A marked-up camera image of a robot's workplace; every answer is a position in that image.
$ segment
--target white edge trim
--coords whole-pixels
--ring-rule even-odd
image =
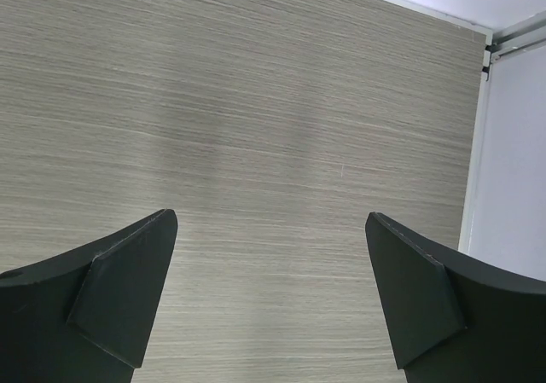
[[[468,166],[467,193],[464,197],[462,210],[461,234],[459,236],[459,252],[470,255],[470,243],[474,213],[476,209],[476,196],[478,193],[479,170],[484,149],[485,124],[487,122],[487,109],[489,107],[489,88],[493,76],[493,66],[490,68],[489,81],[487,75],[482,73],[479,82],[478,108],[476,109],[476,121],[470,153],[470,165]]]
[[[484,26],[476,25],[475,23],[469,22],[468,20],[456,18],[455,16],[451,16],[443,12],[438,12],[437,10],[427,8],[425,6],[410,2],[408,0],[383,0],[383,1],[394,3],[395,5],[402,6],[403,8],[407,8],[410,10],[414,10],[415,12],[419,12],[421,14],[432,16],[433,18],[436,18],[436,19],[444,20],[455,26],[464,27],[466,29],[471,29],[477,33],[482,33],[485,35],[485,39],[486,39],[485,42],[487,44],[491,44],[491,42],[493,41],[493,31],[491,29]]]

